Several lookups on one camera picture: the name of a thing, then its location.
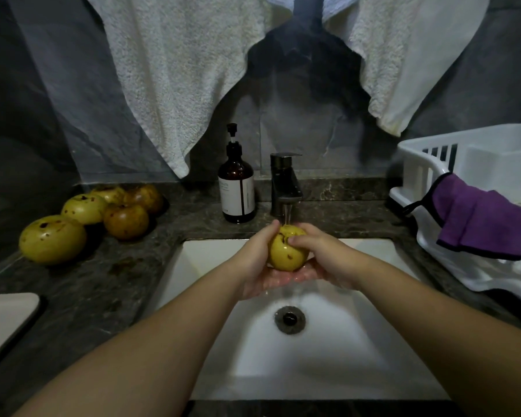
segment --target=wall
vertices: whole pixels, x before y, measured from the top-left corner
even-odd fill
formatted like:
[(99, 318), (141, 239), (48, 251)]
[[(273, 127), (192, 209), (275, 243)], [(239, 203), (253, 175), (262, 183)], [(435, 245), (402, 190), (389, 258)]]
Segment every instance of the wall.
[(6, 0), (0, 0), (0, 260), (21, 229), (56, 213), (79, 179)]
[[(125, 104), (100, 18), (88, 3), (10, 3), (83, 180), (175, 179)], [(308, 15), (302, 12), (303, 19)], [(339, 25), (340, 17), (332, 22)], [(215, 178), (231, 121), (245, 159), (264, 172), (271, 152), (297, 150), (303, 157), (296, 168), (311, 175), (401, 172), (398, 139), (366, 113), (360, 59), (339, 38), (295, 18), (253, 47), (249, 59), (247, 75), (218, 105), (191, 152), (189, 178)], [(403, 137), (507, 122), (521, 122), (521, 0), (492, 0), (477, 34)]]

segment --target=hand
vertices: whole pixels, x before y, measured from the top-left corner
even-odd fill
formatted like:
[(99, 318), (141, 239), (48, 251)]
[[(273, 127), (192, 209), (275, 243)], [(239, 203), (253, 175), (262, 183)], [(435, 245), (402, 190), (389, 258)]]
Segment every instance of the hand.
[(242, 279), (240, 299), (250, 299), (270, 288), (283, 287), (290, 282), (315, 279), (317, 275), (306, 272), (284, 272), (268, 267), (268, 244), (280, 229), (278, 220), (264, 227), (251, 237), (228, 262), (237, 269)]
[(307, 235), (290, 237), (288, 243), (314, 254), (314, 258), (297, 271), (301, 278), (323, 279), (341, 288), (358, 289), (357, 278), (371, 256), (345, 245), (312, 224), (301, 223), (297, 226)]

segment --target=faucet handle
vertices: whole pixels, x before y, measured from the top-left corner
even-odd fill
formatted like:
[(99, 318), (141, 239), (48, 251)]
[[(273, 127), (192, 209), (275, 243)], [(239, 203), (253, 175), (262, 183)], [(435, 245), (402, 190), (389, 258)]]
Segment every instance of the faucet handle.
[(270, 167), (276, 169), (291, 168), (292, 157), (302, 156), (300, 153), (277, 152), (270, 154)]

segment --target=white plastic dish rack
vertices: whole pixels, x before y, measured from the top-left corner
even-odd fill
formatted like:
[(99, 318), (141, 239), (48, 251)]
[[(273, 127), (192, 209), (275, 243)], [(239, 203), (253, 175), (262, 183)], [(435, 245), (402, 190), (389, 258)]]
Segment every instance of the white plastic dish rack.
[[(521, 124), (404, 140), (403, 187), (390, 190), (402, 206), (420, 200), (440, 175), (452, 171), (467, 184), (496, 190), (521, 205)], [(413, 211), (417, 242), (473, 291), (508, 290), (521, 298), (521, 260), (487, 259), (436, 244), (440, 226), (424, 207)]]

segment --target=person's right arm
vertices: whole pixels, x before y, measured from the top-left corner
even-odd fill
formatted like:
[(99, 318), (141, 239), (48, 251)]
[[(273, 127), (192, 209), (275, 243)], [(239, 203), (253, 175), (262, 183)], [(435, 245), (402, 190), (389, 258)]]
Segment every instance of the person's right arm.
[(521, 416), (521, 330), (427, 287), (311, 224), (292, 246), (314, 253), (316, 271), (362, 292), (469, 415)]

